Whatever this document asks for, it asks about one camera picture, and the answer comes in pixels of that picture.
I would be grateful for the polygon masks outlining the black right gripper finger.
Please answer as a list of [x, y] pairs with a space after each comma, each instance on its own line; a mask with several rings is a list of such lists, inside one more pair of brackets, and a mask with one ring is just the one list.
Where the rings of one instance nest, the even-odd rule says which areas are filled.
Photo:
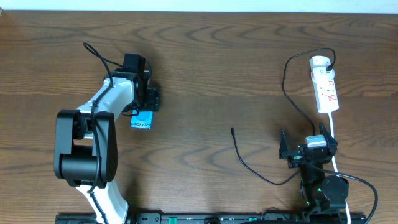
[[319, 124], [319, 129], [321, 135], [323, 135], [328, 145], [336, 145], [336, 140], [334, 139], [334, 137], [331, 136], [323, 123]]
[[288, 153], [289, 152], [289, 146], [287, 144], [285, 131], [283, 129], [281, 130], [281, 140], [280, 140], [279, 152], [280, 153]]

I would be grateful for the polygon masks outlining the smartphone with teal screen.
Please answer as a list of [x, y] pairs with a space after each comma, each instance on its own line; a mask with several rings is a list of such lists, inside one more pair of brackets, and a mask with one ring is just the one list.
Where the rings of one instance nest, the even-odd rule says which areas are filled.
[[152, 127], [153, 111], [132, 111], [130, 127], [134, 129], [150, 129]]

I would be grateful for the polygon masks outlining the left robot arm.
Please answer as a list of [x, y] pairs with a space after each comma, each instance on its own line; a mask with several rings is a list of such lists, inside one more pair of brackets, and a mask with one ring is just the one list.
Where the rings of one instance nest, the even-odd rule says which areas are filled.
[[115, 122], [122, 114], [145, 117], [150, 128], [159, 111], [158, 89], [149, 85], [152, 68], [139, 54], [104, 77], [103, 86], [75, 110], [56, 118], [54, 172], [76, 188], [94, 210], [92, 215], [58, 215], [56, 223], [131, 223], [129, 204], [115, 181], [118, 145]]

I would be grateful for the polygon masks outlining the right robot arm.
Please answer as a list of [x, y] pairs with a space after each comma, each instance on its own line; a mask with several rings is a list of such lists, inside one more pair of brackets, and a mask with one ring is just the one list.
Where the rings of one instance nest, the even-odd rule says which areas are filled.
[[306, 223], [342, 223], [341, 212], [346, 208], [349, 182], [337, 175], [326, 175], [323, 166], [332, 161], [338, 143], [320, 124], [320, 134], [306, 137], [305, 144], [290, 150], [284, 131], [281, 131], [279, 159], [285, 159], [290, 169], [298, 168], [303, 198], [307, 208], [300, 212]]

